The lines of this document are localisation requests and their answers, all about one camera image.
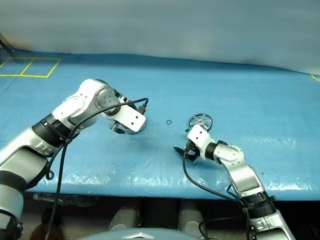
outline black wire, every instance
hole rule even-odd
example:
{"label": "black wire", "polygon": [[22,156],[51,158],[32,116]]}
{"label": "black wire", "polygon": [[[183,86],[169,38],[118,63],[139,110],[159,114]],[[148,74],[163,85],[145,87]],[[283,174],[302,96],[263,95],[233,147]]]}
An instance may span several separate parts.
{"label": "black wire", "polygon": [[300,238],[302,238],[303,240],[307,240],[304,236],[302,236],[302,235],[299,235],[300,236]]}
{"label": "black wire", "polygon": [[[107,107],[107,108],[104,108],[104,109],[101,109],[93,114],[91,114],[90,116],[84,118],[83,120],[81,120],[78,124],[76,124],[74,126],[74,128],[71,130],[71,132],[69,133],[68,135],[68,139],[72,139],[72,137],[74,136],[74,133],[78,130],[78,128],[86,121],[88,121],[89,119],[93,118],[94,116],[104,112],[104,111],[107,111],[107,110],[110,110],[110,109],[113,109],[113,108],[116,108],[116,107],[120,107],[120,106],[124,106],[124,105],[130,105],[130,104],[135,104],[135,103],[139,103],[139,102],[143,102],[145,101],[145,105],[147,105],[149,99],[148,98],[141,98],[141,99],[138,99],[138,100],[135,100],[135,101],[127,101],[127,102],[123,102],[123,103],[119,103],[119,104],[115,104],[115,105],[112,105],[110,107]],[[59,176],[58,176],[58,182],[57,182],[57,186],[56,186],[56,193],[55,193],[55,198],[54,198],[54,201],[53,201],[53,206],[52,206],[52,211],[51,211],[51,216],[50,216],[50,221],[49,221],[49,225],[48,225],[48,231],[45,235],[45,240],[48,240],[49,236],[50,236],[50,231],[51,231],[51,227],[52,227],[52,224],[54,222],[54,217],[55,217],[55,213],[56,213],[56,209],[57,209],[57,204],[58,204],[58,199],[59,199],[59,196],[60,196],[60,189],[61,189],[61,183],[62,183],[62,175],[63,175],[63,170],[64,170],[64,162],[65,162],[65,156],[66,156],[66,151],[67,151],[67,147],[68,147],[68,144],[70,144],[71,141],[66,141],[64,144],[63,144],[63,149],[62,149],[62,154],[61,154],[61,158],[60,158],[60,167],[59,167]]]}
{"label": "black wire", "polygon": [[238,216],[229,216],[229,217],[220,217],[220,218],[213,218],[213,219],[210,219],[208,221],[201,221],[198,225],[198,228],[199,228],[199,231],[200,233],[202,234],[202,236],[204,237],[205,240],[210,240],[211,239],[215,239],[215,240],[220,240],[219,238],[216,238],[216,237],[209,237],[208,234],[206,234],[203,229],[202,229],[202,226],[203,224],[211,224],[213,222],[219,222],[219,221],[227,221],[227,220],[234,220],[234,219],[239,219],[239,218],[242,218],[243,215],[238,215]]}
{"label": "black wire", "polygon": [[[75,139],[77,136],[79,135],[79,132],[75,135],[73,135],[73,137],[71,138],[72,140]],[[63,144],[55,151],[55,153],[52,155],[52,157],[50,158],[50,161],[48,162],[47,166],[46,166],[46,171],[45,171],[45,177],[48,180],[52,180],[55,177],[55,173],[53,171],[51,171],[51,166],[54,163],[54,160],[56,158],[56,156],[58,155],[58,153],[61,151],[61,149],[63,148]]]}
{"label": "black wire", "polygon": [[246,235],[246,240],[250,240],[250,218],[249,218],[249,212],[246,212],[246,219],[245,219],[245,235]]}
{"label": "black wire", "polygon": [[238,199],[238,197],[230,191],[230,188],[231,188],[231,183],[229,184],[228,188],[226,189],[226,192],[228,194],[230,194],[232,197],[234,197],[235,199]]}
{"label": "black wire", "polygon": [[209,193],[211,193],[211,194],[217,195],[217,196],[219,196],[219,197],[221,197],[221,198],[224,198],[224,199],[226,199],[226,200],[230,200],[230,201],[233,201],[233,202],[235,201],[233,198],[231,198],[231,197],[229,197],[229,196],[226,196],[226,195],[224,195],[224,194],[222,194],[222,193],[220,193],[220,192],[211,190],[211,189],[209,189],[209,188],[207,188],[207,187],[205,187],[205,186],[197,183],[195,180],[193,180],[193,179],[189,176],[189,174],[188,174],[188,172],[187,172],[187,169],[186,169],[186,154],[187,154],[187,152],[184,151],[184,153],[183,153],[183,158],[182,158],[182,166],[183,166],[184,174],[185,174],[186,178],[189,179],[190,182],[192,182],[192,183],[193,183],[194,185],[196,185],[197,187],[199,187],[199,188],[201,188],[201,189],[203,189],[203,190],[205,190],[205,191],[207,191],[207,192],[209,192]]}

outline small wheel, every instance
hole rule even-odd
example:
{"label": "small wheel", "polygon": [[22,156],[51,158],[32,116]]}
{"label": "small wheel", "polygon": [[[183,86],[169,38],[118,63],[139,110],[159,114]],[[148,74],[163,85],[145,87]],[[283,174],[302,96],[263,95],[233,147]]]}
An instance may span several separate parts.
{"label": "small wheel", "polygon": [[193,115],[189,120],[190,128],[192,128],[196,124],[201,125],[201,127],[209,132],[212,128],[213,120],[208,114],[198,113],[196,115]]}

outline blue plastic sheet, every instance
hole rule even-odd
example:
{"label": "blue plastic sheet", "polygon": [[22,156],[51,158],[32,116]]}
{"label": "blue plastic sheet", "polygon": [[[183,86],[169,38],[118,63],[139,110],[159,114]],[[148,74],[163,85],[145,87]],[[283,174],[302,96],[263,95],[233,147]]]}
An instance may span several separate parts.
{"label": "blue plastic sheet", "polygon": [[[116,134],[108,129],[111,122],[100,118],[72,142],[62,193],[217,198],[186,179],[182,158],[173,149],[186,144],[189,118],[206,113],[214,121],[211,137],[241,147],[269,195],[320,199],[320,82],[308,74],[138,55],[16,54],[61,62],[48,78],[0,76],[0,146],[49,114],[88,78],[108,82],[130,100],[149,97],[142,132]],[[32,74],[48,70],[45,61],[34,64]],[[213,190],[224,193],[229,185],[226,171],[212,161],[188,162],[187,169]],[[56,186],[57,176],[31,191],[55,192]]]}

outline gray wall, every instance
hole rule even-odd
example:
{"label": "gray wall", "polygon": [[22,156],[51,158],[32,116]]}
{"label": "gray wall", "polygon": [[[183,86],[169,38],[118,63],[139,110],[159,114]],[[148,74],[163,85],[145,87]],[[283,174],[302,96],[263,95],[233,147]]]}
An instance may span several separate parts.
{"label": "gray wall", "polygon": [[0,0],[18,49],[126,53],[320,74],[319,0]]}

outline robotic arm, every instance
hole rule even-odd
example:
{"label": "robotic arm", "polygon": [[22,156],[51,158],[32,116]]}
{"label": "robotic arm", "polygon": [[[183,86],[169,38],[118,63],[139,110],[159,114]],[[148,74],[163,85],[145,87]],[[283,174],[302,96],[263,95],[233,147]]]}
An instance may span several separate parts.
{"label": "robotic arm", "polygon": [[[34,187],[43,178],[48,164],[47,158],[65,142],[69,134],[93,125],[96,115],[74,129],[84,119],[99,110],[128,99],[99,79],[87,79],[76,93],[66,98],[52,113],[0,149],[0,239],[1,234],[18,239],[22,227],[19,223],[23,209],[21,192]],[[110,128],[119,133],[136,133],[146,121],[144,113],[147,103],[136,108],[134,104],[117,106],[102,113],[114,121]]]}
{"label": "robotic arm", "polygon": [[223,165],[228,171],[234,192],[242,208],[248,212],[250,227],[255,232],[253,240],[295,239],[281,213],[274,207],[274,198],[268,196],[257,174],[245,161],[241,148],[223,141],[216,142],[200,124],[188,131],[187,138],[189,141],[183,151],[175,147],[181,155],[185,151],[193,151],[195,155],[188,154],[188,159],[194,161],[200,156]]}

